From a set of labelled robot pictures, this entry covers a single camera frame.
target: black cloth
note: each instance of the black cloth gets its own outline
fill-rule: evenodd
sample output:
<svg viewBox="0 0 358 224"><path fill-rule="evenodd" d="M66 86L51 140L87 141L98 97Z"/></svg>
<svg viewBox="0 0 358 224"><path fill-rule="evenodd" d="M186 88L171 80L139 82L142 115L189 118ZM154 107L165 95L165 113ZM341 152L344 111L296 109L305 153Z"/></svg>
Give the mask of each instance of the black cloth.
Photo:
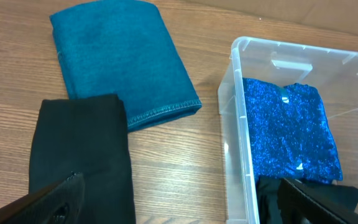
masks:
<svg viewBox="0 0 358 224"><path fill-rule="evenodd" d="M72 172L83 173L85 180L78 223L135 223L127 119L116 95L42 102L29 193Z"/></svg>
<svg viewBox="0 0 358 224"><path fill-rule="evenodd" d="M261 224L282 224L281 211L277 205L277 192L281 179L261 177L257 184L257 200L259 220ZM307 187L314 189L328 200L354 211L358 203L358 189L342 185L319 184L305 182Z"/></svg>
<svg viewBox="0 0 358 224"><path fill-rule="evenodd" d="M297 180L282 179L277 195L284 224L358 224L358 214Z"/></svg>

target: wooden table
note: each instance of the wooden table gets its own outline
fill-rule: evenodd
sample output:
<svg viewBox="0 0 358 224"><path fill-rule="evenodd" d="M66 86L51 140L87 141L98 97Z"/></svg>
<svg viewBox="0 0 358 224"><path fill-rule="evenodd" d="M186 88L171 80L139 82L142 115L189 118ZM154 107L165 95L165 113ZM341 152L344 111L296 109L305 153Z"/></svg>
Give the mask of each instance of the wooden table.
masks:
<svg viewBox="0 0 358 224"><path fill-rule="evenodd" d="M129 134L139 223L224 223L217 89L232 41L265 39L358 51L358 36L183 2L158 6L203 108ZM49 15L80 1L0 0L0 207L27 193L32 136L43 99L67 98Z"/></svg>

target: plastic storage container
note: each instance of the plastic storage container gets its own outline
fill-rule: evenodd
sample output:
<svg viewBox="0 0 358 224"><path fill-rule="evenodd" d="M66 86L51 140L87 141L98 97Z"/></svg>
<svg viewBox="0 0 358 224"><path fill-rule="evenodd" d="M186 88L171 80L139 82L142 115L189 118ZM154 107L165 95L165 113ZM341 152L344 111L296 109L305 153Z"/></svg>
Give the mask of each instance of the plastic storage container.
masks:
<svg viewBox="0 0 358 224"><path fill-rule="evenodd" d="M231 62L218 90L227 223L259 223L243 77L316 87L344 174L338 184L358 188L358 52L240 37L232 44Z"/></svg>

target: glittery fabric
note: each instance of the glittery fabric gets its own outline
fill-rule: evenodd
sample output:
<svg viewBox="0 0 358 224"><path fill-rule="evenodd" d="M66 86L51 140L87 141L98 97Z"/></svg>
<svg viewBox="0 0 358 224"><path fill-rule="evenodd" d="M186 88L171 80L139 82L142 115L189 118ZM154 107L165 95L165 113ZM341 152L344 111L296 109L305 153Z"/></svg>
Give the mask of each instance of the glittery fabric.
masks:
<svg viewBox="0 0 358 224"><path fill-rule="evenodd" d="M254 175L342 180L333 135L316 88L244 78Z"/></svg>

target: cardboard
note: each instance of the cardboard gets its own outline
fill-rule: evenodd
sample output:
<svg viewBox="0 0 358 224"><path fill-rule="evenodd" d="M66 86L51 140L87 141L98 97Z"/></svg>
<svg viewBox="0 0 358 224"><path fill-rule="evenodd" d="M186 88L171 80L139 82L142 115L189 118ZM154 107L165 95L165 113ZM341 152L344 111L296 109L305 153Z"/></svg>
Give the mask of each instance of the cardboard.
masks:
<svg viewBox="0 0 358 224"><path fill-rule="evenodd" d="M187 0L358 35L358 0Z"/></svg>

